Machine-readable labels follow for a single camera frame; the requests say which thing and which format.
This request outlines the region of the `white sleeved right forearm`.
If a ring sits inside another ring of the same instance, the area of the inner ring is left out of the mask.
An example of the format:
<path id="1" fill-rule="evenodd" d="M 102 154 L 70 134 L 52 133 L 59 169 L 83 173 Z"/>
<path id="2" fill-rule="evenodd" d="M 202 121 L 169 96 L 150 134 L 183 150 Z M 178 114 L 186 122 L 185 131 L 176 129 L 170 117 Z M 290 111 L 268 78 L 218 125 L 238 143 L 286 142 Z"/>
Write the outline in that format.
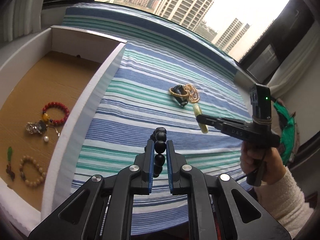
<path id="1" fill-rule="evenodd" d="M 289 169 L 278 182 L 254 188 L 259 204 L 294 238 L 313 213 Z"/>

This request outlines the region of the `person's right hand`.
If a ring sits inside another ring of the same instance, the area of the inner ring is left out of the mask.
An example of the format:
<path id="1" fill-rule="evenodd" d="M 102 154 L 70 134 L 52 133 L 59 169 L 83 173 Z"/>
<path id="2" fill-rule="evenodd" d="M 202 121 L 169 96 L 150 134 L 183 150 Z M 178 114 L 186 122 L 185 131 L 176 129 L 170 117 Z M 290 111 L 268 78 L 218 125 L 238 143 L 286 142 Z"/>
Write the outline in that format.
<path id="1" fill-rule="evenodd" d="M 249 142 L 243 141 L 241 146 L 240 167 L 245 174 L 253 172 L 256 168 L 264 168 L 262 181 L 273 185 L 286 174 L 286 167 L 278 150 L 274 147 L 264 150 Z"/>

